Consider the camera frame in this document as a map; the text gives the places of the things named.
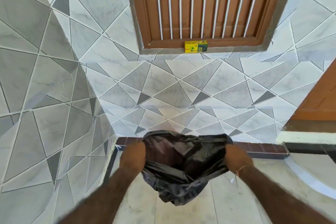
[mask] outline bracelet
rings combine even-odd
[[[236,175],[239,177],[239,171],[242,170],[244,167],[248,167],[250,165],[243,165],[241,168],[238,169],[238,171],[236,172]]]

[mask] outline person's left arm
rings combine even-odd
[[[145,155],[143,142],[127,146],[121,155],[119,168],[108,184],[93,192],[59,224],[112,223],[128,187],[145,166]]]

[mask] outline garbage bag opening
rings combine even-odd
[[[185,205],[208,181],[224,174],[226,135],[193,136],[158,130],[145,134],[146,164],[143,179],[164,202]]]

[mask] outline person's right arm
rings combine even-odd
[[[224,162],[255,194],[273,224],[332,224],[309,205],[271,181],[254,167],[247,152],[235,145],[226,145]]]

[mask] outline wall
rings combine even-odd
[[[192,55],[139,55],[132,0],[49,2],[123,136],[169,129],[273,143],[336,53],[332,0],[280,0],[263,45]]]
[[[48,0],[0,0],[4,224],[55,223],[100,184],[114,143],[57,17]]]

